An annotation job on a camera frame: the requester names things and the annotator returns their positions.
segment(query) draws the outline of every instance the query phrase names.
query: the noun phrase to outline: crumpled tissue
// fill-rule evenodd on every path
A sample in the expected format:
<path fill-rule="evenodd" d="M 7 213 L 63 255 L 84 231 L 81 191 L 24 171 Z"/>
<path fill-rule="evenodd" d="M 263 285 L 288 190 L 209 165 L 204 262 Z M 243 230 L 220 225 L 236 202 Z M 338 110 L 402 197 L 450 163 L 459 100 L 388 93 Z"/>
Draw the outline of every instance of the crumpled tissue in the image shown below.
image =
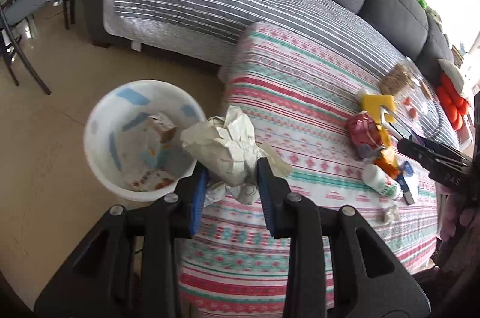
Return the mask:
<path fill-rule="evenodd" d="M 222 200 L 227 193 L 242 204 L 253 204 L 260 194 L 255 167 L 266 157 L 277 177 L 287 177 L 292 167 L 267 143 L 255 143 L 254 125 L 241 108 L 230 106 L 226 116 L 198 122 L 181 133 L 183 148 L 218 177 L 209 187 L 205 204 Z"/>
<path fill-rule="evenodd" d="M 390 206 L 385 212 L 385 215 L 383 216 L 383 221 L 387 226 L 392 225 L 394 222 L 400 221 L 400 219 L 401 217 L 400 213 L 398 212 L 397 205 Z"/>

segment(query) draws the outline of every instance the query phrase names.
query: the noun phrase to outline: beige floor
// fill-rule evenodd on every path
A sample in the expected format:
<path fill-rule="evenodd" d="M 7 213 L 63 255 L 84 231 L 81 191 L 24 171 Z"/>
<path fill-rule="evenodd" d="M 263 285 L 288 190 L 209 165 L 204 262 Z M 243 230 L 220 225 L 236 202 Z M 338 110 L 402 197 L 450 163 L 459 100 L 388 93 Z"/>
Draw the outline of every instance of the beige floor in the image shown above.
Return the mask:
<path fill-rule="evenodd" d="M 13 64 L 20 81 L 15 87 L 0 62 L 0 270 L 30 307 L 115 201 L 83 155 L 83 127 L 95 103 L 126 82 L 159 79 L 186 90 L 210 116 L 218 113 L 223 91 L 215 75 L 128 49 L 92 46 L 82 10 L 69 31 L 61 14 L 47 19 L 59 11 L 40 11 L 37 38 L 23 44 L 51 96 L 19 60 Z"/>

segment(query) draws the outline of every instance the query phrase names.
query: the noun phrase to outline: table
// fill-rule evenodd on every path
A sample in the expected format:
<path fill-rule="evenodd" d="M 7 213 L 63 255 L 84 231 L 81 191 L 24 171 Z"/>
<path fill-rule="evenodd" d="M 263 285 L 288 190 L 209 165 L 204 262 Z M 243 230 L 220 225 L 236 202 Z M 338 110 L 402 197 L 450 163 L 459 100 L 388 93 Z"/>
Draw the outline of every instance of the table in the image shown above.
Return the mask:
<path fill-rule="evenodd" d="M 357 89 L 379 92 L 376 78 L 326 47 L 267 23 L 248 30 L 225 76 L 225 107 L 241 107 L 256 141 L 267 141 L 292 165 L 292 191 L 328 208 L 353 205 L 408 270 L 428 260 L 437 233 L 436 191 L 428 172 L 411 161 L 421 181 L 418 203 L 397 202 L 401 221 L 385 225 L 383 214 L 394 203 L 363 184 L 364 163 L 344 128 L 359 111 Z M 327 240 L 324 245 L 331 307 Z M 182 296 L 204 316 L 281 316 L 289 241 L 270 236 L 260 202 L 246 206 L 227 197 L 206 207 L 201 230 L 187 241 L 182 258 Z"/>

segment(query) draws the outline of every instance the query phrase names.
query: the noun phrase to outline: white pillow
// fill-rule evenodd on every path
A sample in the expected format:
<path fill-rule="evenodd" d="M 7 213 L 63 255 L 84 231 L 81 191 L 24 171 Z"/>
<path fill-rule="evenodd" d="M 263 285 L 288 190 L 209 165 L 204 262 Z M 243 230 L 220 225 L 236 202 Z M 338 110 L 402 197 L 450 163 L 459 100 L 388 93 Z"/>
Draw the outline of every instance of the white pillow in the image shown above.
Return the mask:
<path fill-rule="evenodd" d="M 445 72 L 447 77 L 452 81 L 457 94 L 464 98 L 469 106 L 473 108 L 473 91 L 466 79 L 467 76 L 463 76 L 460 73 L 460 69 L 446 59 L 439 59 L 438 62 L 443 72 Z"/>

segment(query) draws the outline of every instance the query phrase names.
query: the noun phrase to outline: white bucket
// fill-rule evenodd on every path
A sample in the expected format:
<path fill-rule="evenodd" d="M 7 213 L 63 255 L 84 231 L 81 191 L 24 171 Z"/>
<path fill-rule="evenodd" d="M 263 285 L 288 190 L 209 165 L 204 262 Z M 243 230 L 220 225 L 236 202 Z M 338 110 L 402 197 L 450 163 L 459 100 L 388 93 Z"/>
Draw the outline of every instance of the white bucket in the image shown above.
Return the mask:
<path fill-rule="evenodd" d="M 125 130 L 126 125 L 135 122 L 136 118 L 159 111 L 178 126 L 172 141 L 175 151 L 166 167 L 166 171 L 177 180 L 151 192 L 130 191 L 124 181 L 122 157 L 117 154 L 115 141 L 119 138 L 118 133 Z M 135 202 L 155 201 L 172 192 L 179 179 L 193 173 L 196 161 L 183 151 L 180 133 L 205 120 L 200 105 L 179 87 L 156 80 L 124 84 L 105 95 L 90 113 L 83 135 L 88 165 L 97 179 L 120 198 Z"/>

